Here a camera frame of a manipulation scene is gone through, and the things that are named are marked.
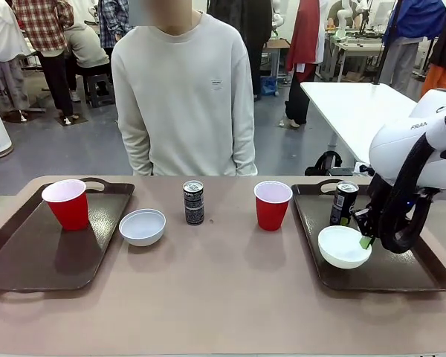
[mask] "brown tray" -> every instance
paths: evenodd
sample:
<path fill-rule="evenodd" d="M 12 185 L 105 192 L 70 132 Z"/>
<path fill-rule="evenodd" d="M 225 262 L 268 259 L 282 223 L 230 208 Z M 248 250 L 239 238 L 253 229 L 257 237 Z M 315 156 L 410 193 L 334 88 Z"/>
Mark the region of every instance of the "brown tray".
<path fill-rule="evenodd" d="M 315 185 L 294 185 L 294 202 L 306 233 L 320 281 L 334 290 L 361 292 L 446 292 L 446 268 L 426 242 L 420 238 L 404 254 L 384 249 L 377 239 L 372 256 L 361 267 L 352 270 L 328 264 L 319 251 L 317 238 L 329 226 L 334 191 L 323 192 L 323 186 L 340 180 L 332 179 Z M 369 203 L 368 186 L 359 186 L 356 208 Z"/>
<path fill-rule="evenodd" d="M 90 225 L 67 232 L 42 200 L 44 185 L 0 229 L 0 291 L 75 290 L 96 276 L 115 228 L 134 192 L 133 184 L 87 189 Z"/>

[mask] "sneaker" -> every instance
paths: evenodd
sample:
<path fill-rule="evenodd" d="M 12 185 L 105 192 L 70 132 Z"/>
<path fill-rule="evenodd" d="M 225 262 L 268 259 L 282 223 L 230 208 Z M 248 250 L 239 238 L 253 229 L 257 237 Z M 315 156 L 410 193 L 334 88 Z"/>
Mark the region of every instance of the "sneaker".
<path fill-rule="evenodd" d="M 294 129 L 299 129 L 300 125 L 294 119 L 289 119 L 289 125 Z"/>
<path fill-rule="evenodd" d="M 78 103 L 81 101 L 81 98 L 79 95 L 77 95 L 76 91 L 71 91 L 70 94 L 71 94 L 71 102 Z"/>

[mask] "brown table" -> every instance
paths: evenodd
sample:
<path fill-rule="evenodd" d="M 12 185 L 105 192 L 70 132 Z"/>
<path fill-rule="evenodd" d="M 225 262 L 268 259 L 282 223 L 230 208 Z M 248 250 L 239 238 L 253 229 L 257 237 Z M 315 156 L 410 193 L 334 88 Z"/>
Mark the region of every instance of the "brown table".
<path fill-rule="evenodd" d="M 32 181 L 0 227 L 35 190 Z M 281 231 L 256 226 L 253 186 L 203 178 L 207 218 L 184 221 L 184 178 L 104 177 L 136 185 L 128 210 L 155 208 L 167 231 L 150 248 L 117 235 L 94 283 L 79 292 L 0 296 L 0 353 L 428 354 L 446 351 L 446 292 L 353 294 L 321 286 L 292 211 Z M 278 178 L 313 184 L 320 178 Z M 358 183 L 366 179 L 355 179 Z M 446 250 L 424 238 L 446 265 Z"/>

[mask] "red cup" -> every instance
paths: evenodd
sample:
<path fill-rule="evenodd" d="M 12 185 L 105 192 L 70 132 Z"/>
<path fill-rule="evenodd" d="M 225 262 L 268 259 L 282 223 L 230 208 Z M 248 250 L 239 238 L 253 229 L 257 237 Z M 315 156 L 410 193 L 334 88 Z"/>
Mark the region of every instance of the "red cup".
<path fill-rule="evenodd" d="M 80 180 L 59 181 L 43 190 L 43 200 L 67 231 L 81 231 L 88 227 L 88 200 L 85 191 L 86 184 Z"/>
<path fill-rule="evenodd" d="M 288 210 L 292 190 L 287 184 L 277 181 L 264 181 L 254 188 L 258 224 L 265 231 L 277 231 Z"/>

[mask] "neck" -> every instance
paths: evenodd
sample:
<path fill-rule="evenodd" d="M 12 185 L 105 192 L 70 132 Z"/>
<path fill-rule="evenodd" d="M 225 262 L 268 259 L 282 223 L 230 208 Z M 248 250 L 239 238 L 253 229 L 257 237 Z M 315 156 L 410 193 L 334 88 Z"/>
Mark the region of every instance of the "neck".
<path fill-rule="evenodd" d="M 196 10 L 192 10 L 192 21 L 188 22 L 184 25 L 177 25 L 177 26 L 157 26 L 157 28 L 170 35 L 170 36 L 180 36 L 184 33 L 187 33 L 191 31 L 193 28 L 195 28 L 199 23 L 201 19 L 201 13 L 199 13 Z"/>

